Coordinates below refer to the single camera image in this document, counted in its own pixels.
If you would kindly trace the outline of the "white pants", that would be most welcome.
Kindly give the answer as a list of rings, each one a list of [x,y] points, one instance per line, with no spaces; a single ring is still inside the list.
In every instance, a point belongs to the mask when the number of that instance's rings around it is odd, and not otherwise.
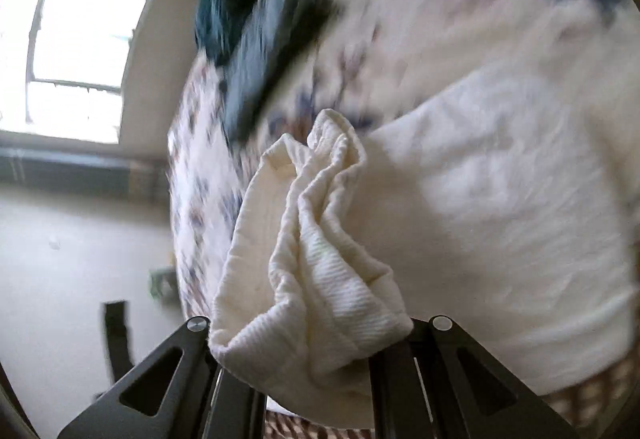
[[[447,315],[545,396],[628,355],[638,289],[585,117],[484,68],[365,136],[324,110],[262,154],[209,348],[296,414],[368,427],[367,359],[414,321]]]

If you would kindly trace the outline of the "grey-green striped curtain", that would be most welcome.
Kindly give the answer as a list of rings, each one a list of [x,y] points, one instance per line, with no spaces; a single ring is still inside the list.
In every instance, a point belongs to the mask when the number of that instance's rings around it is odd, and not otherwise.
[[[169,202],[167,165],[67,152],[2,147],[1,181],[37,190],[114,197],[134,202]]]

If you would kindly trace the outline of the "floral bed blanket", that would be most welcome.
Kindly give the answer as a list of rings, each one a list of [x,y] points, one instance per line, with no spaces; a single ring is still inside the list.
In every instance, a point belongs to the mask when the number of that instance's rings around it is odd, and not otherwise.
[[[585,117],[612,172],[634,243],[639,233],[639,12],[631,0],[334,0],[340,8],[288,66],[246,143],[224,137],[221,73],[197,58],[168,145],[171,226],[181,306],[210,315],[236,220],[262,154],[281,136],[305,142],[335,110],[360,136],[412,112],[484,68],[541,79]],[[542,396],[584,438],[622,413],[639,377],[624,359]]]

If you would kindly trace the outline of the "blue folded jeans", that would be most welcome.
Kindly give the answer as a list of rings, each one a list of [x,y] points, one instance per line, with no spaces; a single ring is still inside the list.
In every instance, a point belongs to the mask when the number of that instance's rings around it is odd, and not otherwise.
[[[221,126],[229,146],[250,139],[272,90],[335,10],[333,0],[257,0],[224,68]]]

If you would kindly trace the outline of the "window with white frame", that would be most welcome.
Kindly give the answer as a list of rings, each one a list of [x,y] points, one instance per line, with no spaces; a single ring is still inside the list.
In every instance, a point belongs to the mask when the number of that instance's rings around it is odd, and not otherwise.
[[[149,0],[1,0],[1,128],[116,144]]]

